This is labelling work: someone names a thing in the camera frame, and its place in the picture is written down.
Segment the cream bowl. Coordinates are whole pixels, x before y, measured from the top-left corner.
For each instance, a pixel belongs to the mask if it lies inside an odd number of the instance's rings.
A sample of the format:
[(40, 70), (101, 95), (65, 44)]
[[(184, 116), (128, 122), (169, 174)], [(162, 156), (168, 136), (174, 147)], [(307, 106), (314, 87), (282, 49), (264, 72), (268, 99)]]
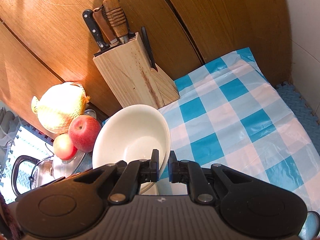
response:
[[(149, 160), (152, 150), (157, 149), (160, 178), (170, 148), (170, 131), (164, 116), (151, 106), (132, 105), (117, 112), (104, 124), (93, 148), (92, 165), (97, 168), (119, 161), (128, 165), (135, 160)], [(139, 193), (148, 191), (155, 183), (141, 184)]]

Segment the steel pot with lid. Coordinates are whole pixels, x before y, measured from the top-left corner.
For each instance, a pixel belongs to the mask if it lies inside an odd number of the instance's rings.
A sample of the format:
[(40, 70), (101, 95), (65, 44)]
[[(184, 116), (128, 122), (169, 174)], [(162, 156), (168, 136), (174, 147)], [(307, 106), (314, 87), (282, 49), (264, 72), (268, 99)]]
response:
[(60, 177), (67, 177), (73, 174), (80, 166), (87, 153), (77, 149), (75, 156), (70, 160), (61, 160), (56, 155), (53, 157), (53, 177), (55, 179)]

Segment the red apple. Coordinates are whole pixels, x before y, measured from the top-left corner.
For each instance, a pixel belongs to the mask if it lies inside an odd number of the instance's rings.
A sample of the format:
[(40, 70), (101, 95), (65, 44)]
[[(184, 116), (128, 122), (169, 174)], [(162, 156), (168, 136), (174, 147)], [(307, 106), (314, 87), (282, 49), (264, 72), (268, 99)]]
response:
[(80, 115), (70, 124), (68, 135), (78, 150), (89, 153), (93, 151), (101, 125), (92, 116)]

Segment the blue checkered tablecloth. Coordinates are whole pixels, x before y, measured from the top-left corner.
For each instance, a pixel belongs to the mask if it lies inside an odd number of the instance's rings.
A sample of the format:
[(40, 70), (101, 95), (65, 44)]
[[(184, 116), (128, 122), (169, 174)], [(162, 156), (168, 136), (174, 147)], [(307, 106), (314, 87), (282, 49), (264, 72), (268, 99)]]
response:
[(249, 48), (176, 80), (180, 98), (161, 108), (178, 159), (220, 163), (299, 195), (319, 210), (319, 154)]

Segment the red tomato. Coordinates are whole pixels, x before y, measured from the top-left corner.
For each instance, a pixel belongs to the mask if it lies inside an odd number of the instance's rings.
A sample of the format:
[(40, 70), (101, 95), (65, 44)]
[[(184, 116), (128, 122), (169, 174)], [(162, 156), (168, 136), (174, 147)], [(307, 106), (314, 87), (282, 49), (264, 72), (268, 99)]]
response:
[(70, 160), (75, 156), (77, 148), (68, 134), (61, 134), (53, 142), (53, 152), (61, 160)]

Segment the stainless steel kettle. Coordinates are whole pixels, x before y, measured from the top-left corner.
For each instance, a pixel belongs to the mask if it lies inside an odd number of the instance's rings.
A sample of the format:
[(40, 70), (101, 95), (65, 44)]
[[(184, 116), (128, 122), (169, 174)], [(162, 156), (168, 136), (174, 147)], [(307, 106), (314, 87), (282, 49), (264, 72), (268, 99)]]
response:
[(16, 197), (53, 180), (52, 155), (42, 160), (21, 155), (13, 164), (11, 187)]

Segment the yellow netted pomelo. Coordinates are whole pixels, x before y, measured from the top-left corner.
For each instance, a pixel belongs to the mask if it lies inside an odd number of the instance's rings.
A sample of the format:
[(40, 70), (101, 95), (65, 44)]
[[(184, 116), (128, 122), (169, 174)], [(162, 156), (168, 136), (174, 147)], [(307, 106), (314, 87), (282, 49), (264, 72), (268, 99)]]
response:
[(67, 133), (73, 119), (84, 114), (90, 96), (77, 82), (64, 82), (50, 87), (43, 96), (32, 98), (31, 110), (40, 124), (54, 134)]

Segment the wooden knife block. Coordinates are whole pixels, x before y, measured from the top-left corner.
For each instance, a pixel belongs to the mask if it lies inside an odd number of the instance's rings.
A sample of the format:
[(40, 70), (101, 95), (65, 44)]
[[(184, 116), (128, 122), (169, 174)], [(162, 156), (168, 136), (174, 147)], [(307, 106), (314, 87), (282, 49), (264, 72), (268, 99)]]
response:
[(139, 33), (126, 44), (95, 54), (93, 62), (124, 108), (143, 104), (159, 109), (180, 98), (165, 71), (151, 67)]

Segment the blue foam mat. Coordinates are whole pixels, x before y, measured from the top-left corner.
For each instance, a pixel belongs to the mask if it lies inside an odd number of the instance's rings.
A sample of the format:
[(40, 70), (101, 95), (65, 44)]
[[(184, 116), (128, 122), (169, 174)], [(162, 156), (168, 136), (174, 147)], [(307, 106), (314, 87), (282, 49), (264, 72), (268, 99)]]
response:
[(53, 139), (11, 111), (1, 118), (1, 194), (6, 203), (15, 200), (11, 187), (14, 162), (22, 155), (42, 160), (53, 155)]

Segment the black magnifying glass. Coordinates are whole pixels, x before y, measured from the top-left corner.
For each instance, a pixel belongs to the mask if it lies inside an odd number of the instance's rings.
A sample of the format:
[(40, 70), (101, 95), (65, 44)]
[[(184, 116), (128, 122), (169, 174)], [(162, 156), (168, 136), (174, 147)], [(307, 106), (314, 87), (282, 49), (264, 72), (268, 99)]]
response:
[(300, 239), (314, 240), (319, 239), (320, 216), (316, 211), (308, 211), (306, 221), (299, 233)]

